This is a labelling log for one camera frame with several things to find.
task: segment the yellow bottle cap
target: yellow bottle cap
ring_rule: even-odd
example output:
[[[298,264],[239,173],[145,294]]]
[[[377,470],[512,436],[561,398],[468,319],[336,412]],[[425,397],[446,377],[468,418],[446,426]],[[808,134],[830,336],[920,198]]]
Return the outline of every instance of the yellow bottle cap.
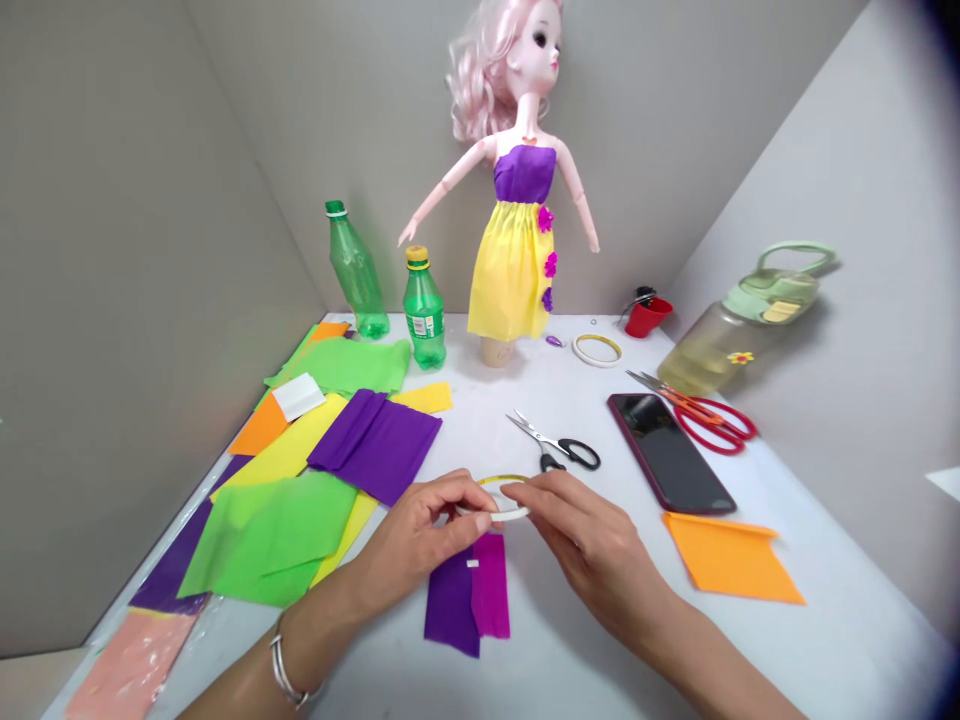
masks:
[[[423,245],[413,245],[407,248],[407,268],[410,270],[426,270],[430,267],[427,249]]]

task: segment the yellow paper skirt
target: yellow paper skirt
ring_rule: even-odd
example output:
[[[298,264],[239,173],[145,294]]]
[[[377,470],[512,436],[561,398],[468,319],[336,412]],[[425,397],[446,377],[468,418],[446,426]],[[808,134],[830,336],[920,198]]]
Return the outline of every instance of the yellow paper skirt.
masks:
[[[467,330],[511,342],[540,337],[549,313],[543,295],[553,231],[540,231],[540,205],[498,202],[483,233],[470,290]]]

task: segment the purple paper strip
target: purple paper strip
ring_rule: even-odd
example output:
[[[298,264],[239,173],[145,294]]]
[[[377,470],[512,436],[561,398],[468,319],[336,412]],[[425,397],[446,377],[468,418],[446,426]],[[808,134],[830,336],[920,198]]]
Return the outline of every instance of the purple paper strip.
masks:
[[[464,655],[480,657],[480,633],[470,609],[473,572],[467,567],[468,548],[430,574],[427,618],[423,637],[456,648]]]
[[[487,533],[473,546],[473,592],[470,607],[481,637],[510,639],[510,604],[507,600],[507,559],[503,535]]]
[[[253,460],[253,457],[249,455],[235,455],[214,483],[210,492],[212,493],[223,485],[251,460]],[[204,498],[193,515],[190,516],[190,519],[187,520],[186,525],[177,533],[170,547],[160,558],[160,562],[156,564],[147,579],[140,585],[130,601],[132,607],[177,615],[196,615],[200,612],[200,608],[203,607],[203,603],[207,599],[207,593],[191,595],[178,600],[177,592],[180,590],[181,583],[183,583],[183,576],[190,566],[193,553],[197,549],[197,543],[200,542],[200,536],[203,535],[203,528],[207,524],[207,518],[210,517],[212,509],[213,503],[210,502],[209,497]]]
[[[439,418],[387,402],[383,393],[358,390],[307,464],[392,507],[416,478],[442,424]]]

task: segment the bottle handle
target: bottle handle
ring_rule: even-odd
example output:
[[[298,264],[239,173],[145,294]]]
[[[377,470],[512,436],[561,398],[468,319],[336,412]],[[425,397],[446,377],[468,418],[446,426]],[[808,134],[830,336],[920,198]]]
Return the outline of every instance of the bottle handle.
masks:
[[[779,250],[795,250],[797,252],[813,252],[822,254],[822,258],[800,270],[800,272],[807,275],[812,275],[817,270],[826,267],[837,259],[837,251],[821,243],[783,242],[777,243],[776,245],[771,245],[763,251],[763,253],[760,255],[760,259],[757,261],[757,270],[763,270],[767,258]]]

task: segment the hand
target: hand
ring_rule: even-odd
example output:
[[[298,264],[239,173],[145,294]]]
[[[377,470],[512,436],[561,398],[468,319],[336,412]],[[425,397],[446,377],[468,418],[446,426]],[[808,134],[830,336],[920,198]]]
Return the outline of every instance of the hand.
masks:
[[[461,517],[453,509],[457,503],[485,512]],[[450,522],[434,527],[444,512]],[[363,551],[341,568],[351,576],[352,602],[371,618],[390,609],[438,565],[479,540],[490,529],[491,512],[497,512],[496,501],[466,470],[411,485]]]
[[[397,243],[397,247],[403,245],[407,240],[413,240],[413,236],[417,234],[417,227],[419,225],[420,223],[417,222],[416,218],[411,218],[407,227],[403,229],[403,233],[400,235],[400,241]]]
[[[505,485],[502,492],[530,508],[530,520],[594,617],[645,659],[682,602],[657,571],[629,516],[560,470]]]

